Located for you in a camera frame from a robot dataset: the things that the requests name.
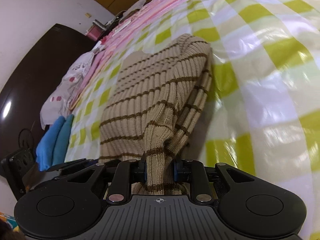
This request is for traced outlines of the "pink storage box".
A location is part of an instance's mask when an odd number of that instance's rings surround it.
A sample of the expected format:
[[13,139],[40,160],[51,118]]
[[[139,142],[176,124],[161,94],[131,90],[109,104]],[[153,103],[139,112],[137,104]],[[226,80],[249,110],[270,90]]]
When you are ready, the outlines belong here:
[[99,40],[99,37],[101,36],[101,34],[103,33],[103,29],[101,29],[99,26],[97,25],[92,25],[86,32],[86,36],[93,40],[93,41],[97,41]]

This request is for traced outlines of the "light blue folded knit garment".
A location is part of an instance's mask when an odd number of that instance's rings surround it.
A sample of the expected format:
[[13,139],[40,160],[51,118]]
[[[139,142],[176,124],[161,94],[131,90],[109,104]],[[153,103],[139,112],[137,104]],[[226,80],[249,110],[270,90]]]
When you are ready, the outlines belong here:
[[65,121],[66,119],[63,116],[58,117],[36,148],[36,162],[41,172],[48,170],[52,166],[55,143]]

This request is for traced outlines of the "beige brown striped knit sweater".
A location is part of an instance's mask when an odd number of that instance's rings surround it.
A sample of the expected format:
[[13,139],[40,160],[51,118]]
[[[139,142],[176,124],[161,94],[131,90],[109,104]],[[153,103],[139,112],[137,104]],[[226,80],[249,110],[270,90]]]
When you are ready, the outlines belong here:
[[146,180],[133,193],[178,195],[171,163],[188,143],[212,84],[212,48],[183,34],[157,53],[135,51],[123,62],[103,111],[100,157],[142,159]]

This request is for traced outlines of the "green white checkered plastic sheet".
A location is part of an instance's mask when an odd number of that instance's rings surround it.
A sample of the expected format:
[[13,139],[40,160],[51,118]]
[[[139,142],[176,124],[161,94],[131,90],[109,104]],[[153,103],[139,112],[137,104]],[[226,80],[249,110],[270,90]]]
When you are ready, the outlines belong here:
[[319,239],[319,0],[188,0],[114,50],[76,105],[66,160],[97,159],[99,124],[124,59],[188,33],[213,50],[213,85],[185,149],[299,195]]

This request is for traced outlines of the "grey pillow with pink dots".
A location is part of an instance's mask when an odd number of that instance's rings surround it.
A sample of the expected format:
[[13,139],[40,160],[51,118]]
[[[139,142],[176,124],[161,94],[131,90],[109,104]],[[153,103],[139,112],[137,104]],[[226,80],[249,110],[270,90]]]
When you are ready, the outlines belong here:
[[40,123],[43,129],[52,125],[58,117],[70,115],[73,104],[93,76],[104,50],[105,46],[99,41],[91,51],[80,55],[70,66],[41,108]]

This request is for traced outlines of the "pink striped folded blanket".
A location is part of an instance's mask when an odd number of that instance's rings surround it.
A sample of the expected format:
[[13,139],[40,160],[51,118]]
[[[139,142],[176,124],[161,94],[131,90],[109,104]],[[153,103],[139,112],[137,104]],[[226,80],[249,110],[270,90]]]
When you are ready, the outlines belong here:
[[130,17],[127,20],[124,20],[120,25],[115,27],[108,35],[103,37],[100,42],[100,47],[98,48],[98,53],[95,55],[91,67],[84,77],[79,88],[75,90],[75,94],[71,97],[71,100],[68,105],[68,109],[72,111],[80,99],[83,97],[84,92],[92,83],[92,80],[101,72],[106,62],[113,55],[114,50],[117,48],[119,41],[118,33],[125,29],[127,26],[131,26],[138,20],[137,17]]

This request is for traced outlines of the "dark wooden headboard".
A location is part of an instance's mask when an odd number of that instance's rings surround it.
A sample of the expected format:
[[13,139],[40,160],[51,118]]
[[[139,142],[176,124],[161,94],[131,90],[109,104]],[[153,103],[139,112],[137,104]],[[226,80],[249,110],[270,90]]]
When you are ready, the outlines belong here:
[[94,47],[84,34],[52,26],[28,51],[1,91],[1,157],[43,136],[40,110],[72,63]]

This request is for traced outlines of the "grey cloth on nightstand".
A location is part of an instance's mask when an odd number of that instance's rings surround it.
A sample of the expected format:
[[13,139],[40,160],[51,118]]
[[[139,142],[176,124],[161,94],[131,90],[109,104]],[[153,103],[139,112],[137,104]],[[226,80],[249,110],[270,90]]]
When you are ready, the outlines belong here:
[[133,4],[127,11],[123,13],[123,18],[128,18],[144,6],[147,0],[138,0],[135,4]]

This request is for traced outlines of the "teal folded garment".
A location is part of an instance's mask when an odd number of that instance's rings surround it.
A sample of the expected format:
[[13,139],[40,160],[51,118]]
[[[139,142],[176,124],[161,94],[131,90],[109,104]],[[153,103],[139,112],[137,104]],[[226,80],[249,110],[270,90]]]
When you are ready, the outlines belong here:
[[65,161],[67,148],[69,145],[69,137],[71,134],[71,127],[74,120],[74,115],[67,116],[63,126],[61,127],[53,150],[52,165],[59,165]]

